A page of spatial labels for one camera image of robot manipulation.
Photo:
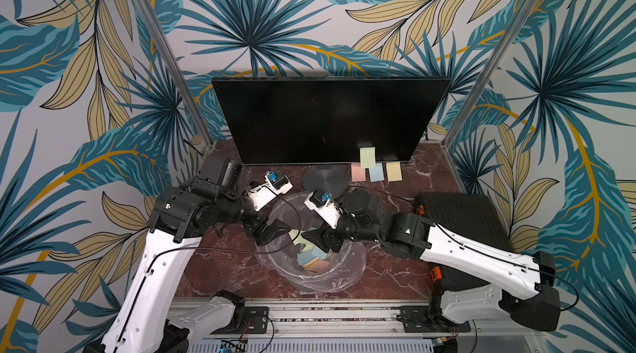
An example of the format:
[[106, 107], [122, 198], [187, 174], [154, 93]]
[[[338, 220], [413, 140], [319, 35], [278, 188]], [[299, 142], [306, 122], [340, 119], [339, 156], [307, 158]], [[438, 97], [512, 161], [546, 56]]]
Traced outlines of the blue sticky note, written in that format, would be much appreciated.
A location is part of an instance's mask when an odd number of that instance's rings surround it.
[[368, 169], [369, 180], [371, 182], [382, 182], [385, 179], [384, 176], [384, 164], [376, 163], [374, 167]]

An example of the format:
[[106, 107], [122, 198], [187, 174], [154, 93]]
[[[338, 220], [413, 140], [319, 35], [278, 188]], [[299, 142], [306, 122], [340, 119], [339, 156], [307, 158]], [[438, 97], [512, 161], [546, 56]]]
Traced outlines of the green sticky note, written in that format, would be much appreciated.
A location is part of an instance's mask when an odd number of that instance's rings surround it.
[[376, 167], [375, 147], [361, 147], [359, 149], [359, 164], [364, 169]]

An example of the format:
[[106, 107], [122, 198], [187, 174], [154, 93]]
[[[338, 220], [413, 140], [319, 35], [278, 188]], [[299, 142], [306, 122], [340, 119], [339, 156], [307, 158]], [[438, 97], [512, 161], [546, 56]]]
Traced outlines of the yellow sticky note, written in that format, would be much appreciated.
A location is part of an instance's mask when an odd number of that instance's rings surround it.
[[402, 181], [402, 167], [400, 162], [387, 162], [385, 168], [388, 182]]

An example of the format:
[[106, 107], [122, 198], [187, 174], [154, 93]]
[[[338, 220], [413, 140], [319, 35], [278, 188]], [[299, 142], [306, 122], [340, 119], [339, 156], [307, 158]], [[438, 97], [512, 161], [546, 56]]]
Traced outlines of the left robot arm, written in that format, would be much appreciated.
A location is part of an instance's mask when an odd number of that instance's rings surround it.
[[105, 335], [86, 352], [185, 352], [211, 333], [238, 325], [245, 316], [243, 298], [221, 291], [183, 318], [168, 317], [178, 284], [207, 230], [240, 224], [258, 246], [286, 235], [279, 220], [261, 210], [292, 188], [280, 171], [268, 171], [261, 184], [237, 188], [240, 162], [208, 155], [192, 179], [157, 197], [148, 222], [142, 260], [124, 303]]

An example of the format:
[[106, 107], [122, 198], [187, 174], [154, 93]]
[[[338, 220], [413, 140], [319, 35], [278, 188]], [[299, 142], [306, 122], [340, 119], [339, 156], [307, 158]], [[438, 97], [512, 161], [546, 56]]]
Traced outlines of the clear plastic trash bin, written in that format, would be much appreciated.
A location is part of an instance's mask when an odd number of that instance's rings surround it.
[[306, 193], [283, 197], [270, 212], [272, 220], [291, 227], [286, 235], [258, 247], [258, 260], [277, 271], [303, 292], [339, 293], [358, 283], [366, 267], [366, 248], [359, 242], [344, 242], [338, 253], [326, 252], [305, 240], [299, 232], [314, 230], [322, 219], [305, 204]]

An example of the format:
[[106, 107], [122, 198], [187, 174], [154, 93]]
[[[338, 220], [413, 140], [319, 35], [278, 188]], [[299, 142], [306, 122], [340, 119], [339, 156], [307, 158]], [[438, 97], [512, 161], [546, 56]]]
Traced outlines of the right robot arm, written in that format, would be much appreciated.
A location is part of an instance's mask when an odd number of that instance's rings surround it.
[[442, 290], [429, 306], [431, 318], [453, 325], [510, 318], [535, 331], [557, 329], [563, 309], [554, 286], [555, 261], [548, 253], [515, 254], [459, 235], [427, 216], [390, 214], [377, 197], [358, 189], [339, 202], [317, 189], [304, 205], [322, 224], [302, 236], [325, 252], [339, 252], [346, 240], [376, 242], [396, 258], [445, 265], [485, 281], [463, 291]]

